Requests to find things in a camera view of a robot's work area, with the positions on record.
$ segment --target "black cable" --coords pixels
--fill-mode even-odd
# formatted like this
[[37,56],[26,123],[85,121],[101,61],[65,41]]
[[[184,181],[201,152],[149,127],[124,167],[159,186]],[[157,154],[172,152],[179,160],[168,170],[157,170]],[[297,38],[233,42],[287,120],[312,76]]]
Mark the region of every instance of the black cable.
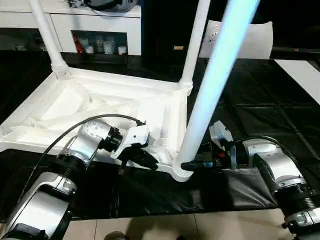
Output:
[[143,123],[142,121],[131,117],[131,116],[126,116],[126,115],[122,115],[122,114],[101,114],[101,115],[97,115],[97,116],[91,116],[81,122],[78,122],[77,124],[73,125],[72,127],[70,127],[68,130],[66,130],[64,133],[62,133],[56,140],[54,140],[53,143],[51,143],[50,146],[47,147],[47,149],[43,152],[42,156],[40,157],[40,159],[35,163],[35,165],[32,168],[32,172],[28,178],[28,180],[26,181],[26,184],[24,185],[23,189],[22,189],[22,193],[18,199],[18,202],[20,202],[21,198],[23,197],[23,195],[25,194],[26,188],[31,180],[31,177],[34,175],[36,169],[38,168],[39,164],[43,161],[44,157],[48,154],[48,152],[63,138],[65,137],[68,133],[70,133],[73,129],[79,127],[82,124],[85,124],[88,121],[94,120],[94,119],[100,119],[100,118],[109,118],[109,117],[116,117],[116,118],[124,118],[124,119],[129,119],[132,121],[136,122],[137,126],[142,126],[145,125],[145,123]]
[[118,4],[119,5],[122,4],[122,0],[112,0],[112,1],[109,1],[105,4],[101,4],[101,5],[97,5],[97,6],[91,5],[91,0],[84,0],[83,2],[87,7],[91,8],[93,10],[96,10],[96,11],[103,11],[103,10],[107,10],[107,9],[112,9],[115,6],[117,6]]
[[125,173],[125,168],[127,166],[128,159],[122,160],[122,163],[120,165],[120,169],[118,172],[118,175],[116,176],[113,188],[112,188],[112,194],[111,194],[111,218],[112,219],[118,219],[119,218],[119,203],[120,203],[120,186],[121,181],[123,181],[123,176]]
[[243,139],[236,140],[233,143],[234,144],[243,143],[244,141],[248,141],[248,140],[252,140],[252,139],[264,139],[264,140],[268,140],[268,141],[278,145],[285,154],[289,155],[289,157],[294,161],[294,163],[296,165],[298,164],[297,163],[297,159],[292,154],[292,152],[289,149],[287,149],[283,144],[281,144],[280,142],[278,142],[277,140],[275,140],[274,138],[272,138],[270,136],[261,136],[261,135],[259,135],[259,136],[249,136],[249,137],[246,137],[246,138],[243,138]]

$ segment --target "black tablecloth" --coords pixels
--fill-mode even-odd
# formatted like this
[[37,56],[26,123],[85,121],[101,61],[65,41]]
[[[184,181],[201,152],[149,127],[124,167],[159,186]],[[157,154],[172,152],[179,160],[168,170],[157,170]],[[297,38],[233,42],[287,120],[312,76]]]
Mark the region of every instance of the black tablecloth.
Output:
[[[45,52],[0,52],[0,122],[49,75]],[[183,64],[159,63],[129,57],[124,64],[83,62],[76,54],[64,55],[72,67],[178,82]],[[207,65],[197,62],[194,87],[188,97],[188,117],[196,100]],[[221,120],[234,139],[267,135],[284,144],[296,156],[309,183],[320,190],[320,107],[273,60],[238,59],[220,98],[211,123]],[[209,140],[207,132],[203,143]],[[8,149],[0,153],[0,221],[10,214],[30,175],[38,153]],[[200,152],[197,159],[210,159]],[[36,178],[46,170],[46,161]],[[187,182],[176,182],[163,172],[130,168],[118,179],[118,166],[94,162],[83,176],[72,203],[78,219],[136,217],[249,209],[270,209],[277,205],[256,169],[195,173]],[[119,180],[119,206],[114,209],[113,190]]]

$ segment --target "white cabinet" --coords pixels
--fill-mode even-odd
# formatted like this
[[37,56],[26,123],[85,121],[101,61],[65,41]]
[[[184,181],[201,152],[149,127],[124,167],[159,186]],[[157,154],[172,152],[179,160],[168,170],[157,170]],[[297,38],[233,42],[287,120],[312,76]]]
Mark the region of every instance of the white cabinet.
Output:
[[[73,34],[88,31],[87,35],[121,36],[129,55],[141,55],[141,7],[128,12],[95,11],[88,7],[69,8],[65,0],[42,0],[43,11],[61,52],[77,52]],[[37,23],[28,0],[0,0],[0,28],[33,29]],[[8,42],[6,31],[0,29],[0,46]]]
[[90,31],[124,33],[128,54],[141,55],[141,18],[77,14],[51,14],[51,18],[63,52],[77,52],[72,31]]

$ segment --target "person's shoe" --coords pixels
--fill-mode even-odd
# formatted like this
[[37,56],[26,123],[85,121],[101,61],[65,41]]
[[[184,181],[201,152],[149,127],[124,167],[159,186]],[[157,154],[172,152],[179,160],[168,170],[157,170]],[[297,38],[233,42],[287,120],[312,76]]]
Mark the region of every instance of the person's shoe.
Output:
[[186,240],[186,238],[184,236],[178,236],[176,240]]
[[104,240],[129,240],[121,231],[113,231],[108,233]]

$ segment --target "tile floor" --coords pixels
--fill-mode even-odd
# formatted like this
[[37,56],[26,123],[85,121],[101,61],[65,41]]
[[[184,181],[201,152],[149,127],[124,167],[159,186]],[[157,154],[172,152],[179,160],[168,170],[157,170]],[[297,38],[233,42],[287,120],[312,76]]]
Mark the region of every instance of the tile floor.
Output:
[[113,231],[131,240],[292,240],[282,222],[278,209],[72,221],[63,240],[104,240]]

